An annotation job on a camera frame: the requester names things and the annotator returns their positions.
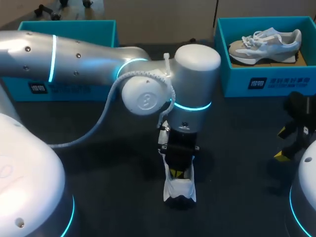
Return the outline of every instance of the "screw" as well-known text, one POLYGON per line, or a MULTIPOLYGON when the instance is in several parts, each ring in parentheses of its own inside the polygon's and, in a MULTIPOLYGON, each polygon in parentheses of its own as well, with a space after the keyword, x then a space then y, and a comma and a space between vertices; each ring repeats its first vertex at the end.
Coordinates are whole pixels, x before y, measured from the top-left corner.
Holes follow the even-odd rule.
POLYGON ((311 158, 311 157, 307 157, 304 161, 305 161, 305 162, 311 162, 311 161, 312 161, 312 158, 311 158))

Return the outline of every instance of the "logo on box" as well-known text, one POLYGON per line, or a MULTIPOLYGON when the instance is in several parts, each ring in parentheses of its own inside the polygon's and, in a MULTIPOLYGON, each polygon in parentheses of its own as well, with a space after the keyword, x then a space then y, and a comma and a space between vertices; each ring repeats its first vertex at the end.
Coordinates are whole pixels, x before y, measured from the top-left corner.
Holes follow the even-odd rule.
POLYGON ((263 89, 267 78, 252 78, 249 82, 248 89, 263 89))
POLYGON ((29 82, 29 87, 33 94, 47 94, 48 93, 44 83, 29 82))

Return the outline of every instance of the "wheel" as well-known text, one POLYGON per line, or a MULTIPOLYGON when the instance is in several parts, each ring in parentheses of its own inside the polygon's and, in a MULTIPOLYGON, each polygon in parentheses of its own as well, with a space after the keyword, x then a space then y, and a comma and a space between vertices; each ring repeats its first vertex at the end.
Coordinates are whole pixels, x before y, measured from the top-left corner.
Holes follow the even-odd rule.
POLYGON ((84 5, 85 8, 90 8, 93 2, 90 0, 82 0, 82 4, 84 5))
POLYGON ((62 7, 66 7, 68 5, 68 0, 59 0, 62 7))
POLYGON ((53 13, 51 13, 50 18, 52 21, 59 21, 61 18, 61 15, 58 15, 55 12, 53 12, 53 13))

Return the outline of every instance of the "yellow component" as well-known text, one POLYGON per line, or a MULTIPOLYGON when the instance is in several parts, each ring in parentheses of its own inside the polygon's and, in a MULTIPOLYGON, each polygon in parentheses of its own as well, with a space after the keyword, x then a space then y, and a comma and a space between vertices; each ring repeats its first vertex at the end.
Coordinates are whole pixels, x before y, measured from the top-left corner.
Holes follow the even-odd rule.
POLYGON ((280 162, 291 161, 289 158, 282 155, 282 151, 280 151, 278 154, 275 155, 275 159, 277 159, 280 162))
POLYGON ((283 131, 285 131, 285 127, 283 127, 282 129, 281 129, 281 131, 280 132, 278 132, 278 136, 283 132, 283 131))
POLYGON ((170 172, 171 172, 171 174, 172 174, 173 177, 176 177, 177 171, 175 171, 174 169, 170 169, 170 172))
POLYGON ((176 173, 176 178, 178 178, 181 174, 183 174, 182 171, 177 171, 177 173, 176 173))

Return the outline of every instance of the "wall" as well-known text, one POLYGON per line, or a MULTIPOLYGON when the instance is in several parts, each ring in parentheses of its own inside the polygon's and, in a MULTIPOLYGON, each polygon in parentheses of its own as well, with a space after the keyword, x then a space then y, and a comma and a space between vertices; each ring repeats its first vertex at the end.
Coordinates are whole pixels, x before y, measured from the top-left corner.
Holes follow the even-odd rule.
POLYGON ((0 27, 29 14, 40 4, 47 5, 54 0, 0 0, 0 27))
POLYGON ((216 0, 104 0, 123 44, 210 39, 215 6, 216 0))
POLYGON ((217 17, 310 16, 316 0, 219 0, 217 17))

